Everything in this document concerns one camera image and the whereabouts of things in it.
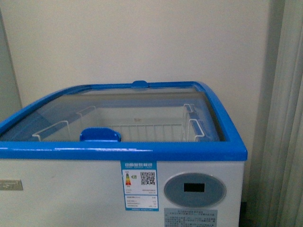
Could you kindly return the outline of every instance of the sliding glass lid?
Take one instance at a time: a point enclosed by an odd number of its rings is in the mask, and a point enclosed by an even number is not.
[[[223,141],[204,92],[194,88],[89,90],[63,95],[0,135],[2,141]]]

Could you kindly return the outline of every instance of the oval control panel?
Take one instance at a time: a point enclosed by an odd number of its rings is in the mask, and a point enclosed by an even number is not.
[[[186,173],[171,178],[164,187],[165,196],[182,207],[207,207],[221,201],[225,185],[217,178],[199,173]]]

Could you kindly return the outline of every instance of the energy efficiency label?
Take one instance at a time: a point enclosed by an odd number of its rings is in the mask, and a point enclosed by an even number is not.
[[[159,211],[157,163],[121,161],[126,210]]]

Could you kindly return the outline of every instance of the curtain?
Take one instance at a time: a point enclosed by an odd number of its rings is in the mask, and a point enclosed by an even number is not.
[[[259,178],[250,179],[257,193],[248,198],[259,227],[303,226],[302,75],[303,0],[286,0],[265,145],[251,163],[261,163]]]

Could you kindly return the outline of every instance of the blue plastic trim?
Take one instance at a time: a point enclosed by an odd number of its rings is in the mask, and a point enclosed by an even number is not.
[[[220,142],[0,142],[0,158],[120,161],[245,161],[247,150],[215,93],[198,82],[149,83],[150,88],[195,87],[205,92],[226,141]],[[54,92],[12,115],[0,124],[0,134],[46,103],[86,90],[131,88],[132,84],[82,85]]]

